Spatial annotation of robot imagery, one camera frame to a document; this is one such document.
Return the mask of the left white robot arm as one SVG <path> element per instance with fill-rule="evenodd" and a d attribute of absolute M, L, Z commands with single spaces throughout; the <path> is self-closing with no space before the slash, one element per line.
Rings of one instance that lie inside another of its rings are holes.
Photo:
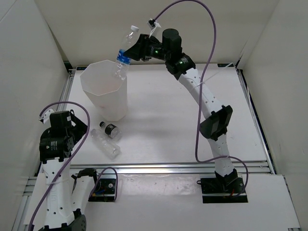
<path fill-rule="evenodd" d="M 88 127 L 73 110 L 51 113 L 49 119 L 51 126 L 41 135 L 39 144 L 40 161 L 49 190 L 41 230 L 84 231 L 87 228 L 84 210 L 90 192 L 97 192 L 101 181 L 93 168 L 70 175 L 69 158 Z"/>

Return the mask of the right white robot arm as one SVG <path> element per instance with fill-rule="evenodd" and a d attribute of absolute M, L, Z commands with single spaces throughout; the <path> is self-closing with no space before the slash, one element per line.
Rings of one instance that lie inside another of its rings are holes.
<path fill-rule="evenodd" d="M 210 144 L 215 161 L 216 187 L 228 192 L 238 178 L 237 171 L 229 157 L 227 145 L 227 126 L 233 109 L 224 106 L 201 83 L 201 77 L 192 59 L 183 53 L 179 32 L 169 28 L 163 31 L 162 41 L 147 34 L 140 34 L 138 40 L 129 45 L 124 56 L 135 61 L 147 61 L 151 58 L 163 60 L 168 72 L 181 83 L 201 107 L 204 121 L 198 125 L 198 134 L 202 134 Z"/>

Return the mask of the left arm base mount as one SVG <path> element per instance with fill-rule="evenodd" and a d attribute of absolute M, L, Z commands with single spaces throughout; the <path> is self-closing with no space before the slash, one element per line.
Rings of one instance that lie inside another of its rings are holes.
<path fill-rule="evenodd" d="M 117 192 L 116 176 L 102 176 L 89 202 L 115 202 Z"/>

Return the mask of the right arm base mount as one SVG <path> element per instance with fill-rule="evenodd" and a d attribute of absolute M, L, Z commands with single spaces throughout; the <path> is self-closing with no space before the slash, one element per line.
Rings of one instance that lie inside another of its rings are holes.
<path fill-rule="evenodd" d="M 239 177 L 226 188 L 216 178 L 201 178 L 203 204 L 248 203 L 243 178 Z"/>

